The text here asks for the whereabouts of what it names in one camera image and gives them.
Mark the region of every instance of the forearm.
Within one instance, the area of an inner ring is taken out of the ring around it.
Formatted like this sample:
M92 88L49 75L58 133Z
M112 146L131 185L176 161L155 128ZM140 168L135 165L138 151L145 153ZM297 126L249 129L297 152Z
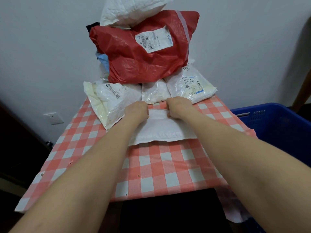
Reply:
M12 232L97 232L137 126L124 117L53 183Z
M188 111L183 119L193 128L236 195L266 230L282 227L285 231L295 228L303 232L311 227L307 221L310 215L306 214L311 207L307 198L311 191L309 167L198 111ZM280 224L280 220L289 218L290 221Z

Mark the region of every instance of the person's left arm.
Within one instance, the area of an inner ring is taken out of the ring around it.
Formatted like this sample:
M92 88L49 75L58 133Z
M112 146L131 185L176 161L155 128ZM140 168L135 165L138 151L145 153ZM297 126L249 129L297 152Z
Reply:
M126 107L125 117L51 185L10 233L97 232L130 138L148 114L143 101Z

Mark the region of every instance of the wall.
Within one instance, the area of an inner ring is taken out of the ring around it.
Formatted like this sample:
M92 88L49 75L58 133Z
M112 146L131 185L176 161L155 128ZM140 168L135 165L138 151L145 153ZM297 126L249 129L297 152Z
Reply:
M101 74L85 26L99 21L103 3L1 0L0 100L44 140L57 140L86 98L82 82ZM190 56L229 108L293 102L311 62L311 0L174 0L167 8L200 13ZM49 125L49 112L65 123Z

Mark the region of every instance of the blue plastic crate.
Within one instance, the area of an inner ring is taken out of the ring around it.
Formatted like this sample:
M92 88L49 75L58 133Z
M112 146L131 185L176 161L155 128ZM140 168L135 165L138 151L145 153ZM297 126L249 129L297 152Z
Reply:
M311 123L287 107L268 103L231 110L257 137L311 167ZM265 231L253 219L245 225L251 233Z

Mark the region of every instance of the wall socket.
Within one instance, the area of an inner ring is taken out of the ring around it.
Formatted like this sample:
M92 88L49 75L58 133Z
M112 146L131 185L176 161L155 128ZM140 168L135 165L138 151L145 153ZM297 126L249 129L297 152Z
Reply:
M64 120L62 120L60 118L60 116L58 115L58 113L50 113L50 114L44 114L44 116L47 118L47 120L49 121L49 123L51 125L54 124L59 124L59 123L63 123Z

